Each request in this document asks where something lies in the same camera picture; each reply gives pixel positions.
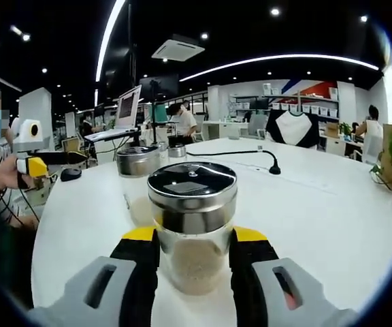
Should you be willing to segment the person's left hand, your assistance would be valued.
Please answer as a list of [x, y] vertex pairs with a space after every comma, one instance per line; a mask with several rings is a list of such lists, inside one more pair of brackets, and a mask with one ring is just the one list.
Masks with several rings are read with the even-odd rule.
[[0, 163], [0, 190], [20, 189], [18, 182], [17, 158], [14, 155], [6, 157]]

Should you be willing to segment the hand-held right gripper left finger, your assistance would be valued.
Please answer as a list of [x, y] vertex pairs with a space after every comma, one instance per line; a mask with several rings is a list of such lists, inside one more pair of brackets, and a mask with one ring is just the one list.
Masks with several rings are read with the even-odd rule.
[[127, 232], [65, 284], [49, 307], [27, 313], [34, 326], [150, 326], [158, 286], [159, 239], [154, 227]]

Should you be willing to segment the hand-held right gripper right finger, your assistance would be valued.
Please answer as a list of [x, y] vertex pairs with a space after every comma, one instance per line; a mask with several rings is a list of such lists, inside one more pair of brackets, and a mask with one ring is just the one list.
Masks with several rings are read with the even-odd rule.
[[329, 302], [322, 284], [268, 239], [235, 227], [229, 244], [231, 289], [238, 326], [352, 326], [356, 313]]

